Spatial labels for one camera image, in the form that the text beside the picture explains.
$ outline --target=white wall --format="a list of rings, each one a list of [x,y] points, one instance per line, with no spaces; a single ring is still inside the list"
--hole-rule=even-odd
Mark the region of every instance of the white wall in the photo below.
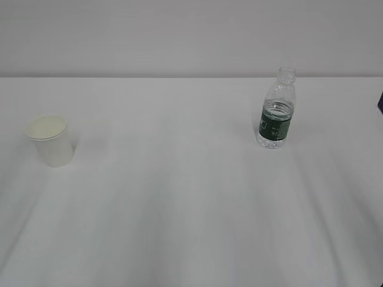
[[[0,76],[383,75],[383,0],[0,0]]]

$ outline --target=water bottle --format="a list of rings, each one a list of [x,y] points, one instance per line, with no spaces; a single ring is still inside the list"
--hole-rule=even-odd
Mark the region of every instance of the water bottle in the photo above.
[[[280,148],[286,141],[294,113],[295,69],[282,67],[263,103],[257,141],[265,148]]]

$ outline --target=bottle cap neck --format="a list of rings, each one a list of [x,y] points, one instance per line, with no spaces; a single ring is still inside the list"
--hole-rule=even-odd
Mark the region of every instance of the bottle cap neck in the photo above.
[[[295,82],[295,69],[290,67],[280,68],[278,71],[277,79],[278,81],[285,84],[291,84]]]

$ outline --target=green label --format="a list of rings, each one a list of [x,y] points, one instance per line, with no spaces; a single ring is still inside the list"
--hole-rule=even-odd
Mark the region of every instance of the green label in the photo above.
[[[281,141],[286,138],[291,118],[288,120],[273,120],[262,112],[261,122],[259,123],[259,133],[270,141]]]

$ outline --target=white paper cup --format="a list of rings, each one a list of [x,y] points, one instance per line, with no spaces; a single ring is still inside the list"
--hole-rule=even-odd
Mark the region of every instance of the white paper cup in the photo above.
[[[29,122],[26,134],[34,143],[43,162],[52,167],[64,166],[73,157],[73,147],[64,118],[42,115]]]

